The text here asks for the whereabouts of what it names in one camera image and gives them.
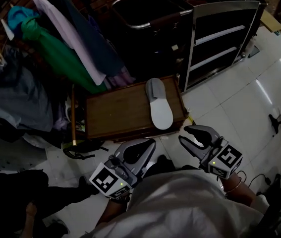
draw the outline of black stand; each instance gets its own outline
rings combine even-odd
[[[281,124],[281,121],[278,121],[272,115],[269,115],[269,119],[271,121],[272,126],[275,129],[276,134],[278,134],[278,132],[279,132],[279,124]]]

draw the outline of gray jacket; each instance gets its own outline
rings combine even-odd
[[[0,118],[17,129],[51,131],[53,113],[40,81],[25,67],[26,54],[6,46],[0,65]]]

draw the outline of human arm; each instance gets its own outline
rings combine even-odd
[[[26,207],[26,223],[20,238],[32,238],[36,213],[36,206],[32,202],[30,202]]]
[[[240,177],[234,173],[227,180],[221,178],[221,182],[223,184],[224,191],[230,191],[239,184]],[[236,189],[227,193],[227,198],[237,203],[250,206],[251,202],[256,198],[256,194],[245,183],[241,182]]]
[[[98,226],[100,223],[107,223],[111,221],[112,219],[116,218],[120,214],[126,212],[127,210],[127,203],[128,201],[116,203],[112,200],[109,200],[107,203],[107,206],[101,215],[100,219],[98,220],[96,226]]]

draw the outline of white tile floor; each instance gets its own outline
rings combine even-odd
[[[281,129],[277,136],[268,119],[268,114],[277,117],[281,113],[281,36],[258,30],[257,46],[261,50],[254,57],[225,70],[210,80],[196,86],[183,95],[185,106],[192,110],[197,124],[213,127],[228,139],[244,155],[238,170],[247,174],[246,183],[264,173],[271,180],[281,174]],[[178,142],[177,134],[156,138],[157,149],[152,163],[160,154],[172,159],[178,167],[198,166]],[[96,151],[95,158],[84,161],[72,160],[62,151],[48,149],[48,160],[37,166],[49,175],[50,185],[77,186],[81,175],[87,178],[100,162],[113,153],[118,144],[106,142],[109,152]],[[255,192],[266,189],[260,177],[253,181]],[[102,195],[91,196],[83,202],[69,205],[53,218],[62,219],[71,231],[67,237],[77,238],[91,231],[107,203]]]

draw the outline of wooden box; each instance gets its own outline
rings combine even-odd
[[[177,81],[173,76],[161,80],[173,113],[173,124],[169,129],[157,129],[152,123],[146,82],[142,82],[88,97],[85,109],[86,137],[128,141],[179,131],[188,114]]]

